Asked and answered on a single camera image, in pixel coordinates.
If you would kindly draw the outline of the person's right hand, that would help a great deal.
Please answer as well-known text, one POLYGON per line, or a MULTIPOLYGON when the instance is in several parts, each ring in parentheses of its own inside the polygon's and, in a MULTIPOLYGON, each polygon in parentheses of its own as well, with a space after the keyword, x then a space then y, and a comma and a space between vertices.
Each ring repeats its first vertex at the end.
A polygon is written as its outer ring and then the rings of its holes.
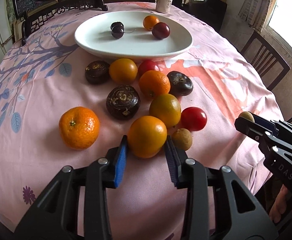
POLYGON ((275 224, 280 222, 282 215, 287 210, 287 201, 290 195, 290 191, 285 185, 282 185, 275 202, 269 212, 271 221, 275 224))

